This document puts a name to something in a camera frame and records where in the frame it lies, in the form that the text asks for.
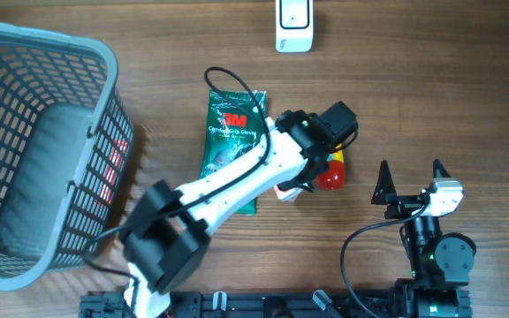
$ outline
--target red and yellow bottle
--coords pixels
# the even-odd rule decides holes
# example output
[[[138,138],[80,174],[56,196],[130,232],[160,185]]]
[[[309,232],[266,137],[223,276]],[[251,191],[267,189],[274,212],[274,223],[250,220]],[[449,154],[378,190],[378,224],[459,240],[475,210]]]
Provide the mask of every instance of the red and yellow bottle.
[[[317,176],[317,184],[325,190],[337,190],[345,184],[345,160],[343,150],[330,155],[329,169]]]

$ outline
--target basket bottom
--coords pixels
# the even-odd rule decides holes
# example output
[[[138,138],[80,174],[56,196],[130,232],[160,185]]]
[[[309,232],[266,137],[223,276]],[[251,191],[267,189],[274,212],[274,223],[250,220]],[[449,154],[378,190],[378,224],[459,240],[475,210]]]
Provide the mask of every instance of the basket bottom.
[[[0,218],[0,253],[38,261],[72,180],[94,110],[57,104],[37,119]]]

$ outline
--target wooden table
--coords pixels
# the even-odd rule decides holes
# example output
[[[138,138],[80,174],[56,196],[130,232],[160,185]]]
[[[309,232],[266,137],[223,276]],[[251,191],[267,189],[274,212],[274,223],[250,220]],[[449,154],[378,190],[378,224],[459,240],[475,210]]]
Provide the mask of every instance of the wooden table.
[[[0,21],[103,39],[116,52],[137,140],[112,223],[156,180],[198,178],[208,66],[267,90],[273,117],[338,100],[357,113],[345,188],[304,193],[294,204],[265,193],[255,217],[222,226],[181,290],[343,291],[343,240],[383,220],[383,208],[370,205],[379,163],[387,159],[399,192],[413,194],[440,158],[466,193],[442,229],[478,245],[469,285],[475,315],[509,316],[509,4],[317,2],[314,47],[292,55],[274,49],[273,3],[8,8]],[[104,259],[125,267],[117,244]],[[358,238],[347,267],[358,288],[411,275],[395,227]],[[48,274],[0,293],[0,317],[74,317],[79,296],[124,283],[92,270]]]

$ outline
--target plastic bin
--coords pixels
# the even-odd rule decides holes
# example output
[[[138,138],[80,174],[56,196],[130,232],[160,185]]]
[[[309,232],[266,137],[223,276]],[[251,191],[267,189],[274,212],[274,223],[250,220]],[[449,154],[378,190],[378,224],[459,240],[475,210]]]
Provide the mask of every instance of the plastic bin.
[[[133,144],[117,76],[99,41],[0,23],[0,290],[103,231]]]

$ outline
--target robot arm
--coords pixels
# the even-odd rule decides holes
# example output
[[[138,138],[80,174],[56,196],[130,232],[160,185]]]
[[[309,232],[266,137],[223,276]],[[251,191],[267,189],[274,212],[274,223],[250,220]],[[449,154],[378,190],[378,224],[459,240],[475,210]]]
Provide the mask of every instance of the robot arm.
[[[270,118],[266,122],[270,151],[262,166],[239,183],[178,213],[183,231],[176,231],[162,214],[183,209],[251,169],[267,150],[265,139],[218,172],[175,191],[159,181],[137,203],[128,223],[159,216],[119,235],[131,274],[139,278],[138,285],[132,281],[125,291],[125,301],[134,304],[138,318],[157,317],[170,305],[169,292],[200,266],[211,236],[237,209],[276,185],[282,191],[311,189],[311,181],[328,169],[330,153],[358,128],[356,115],[342,102],[319,116],[287,111],[276,123]]]

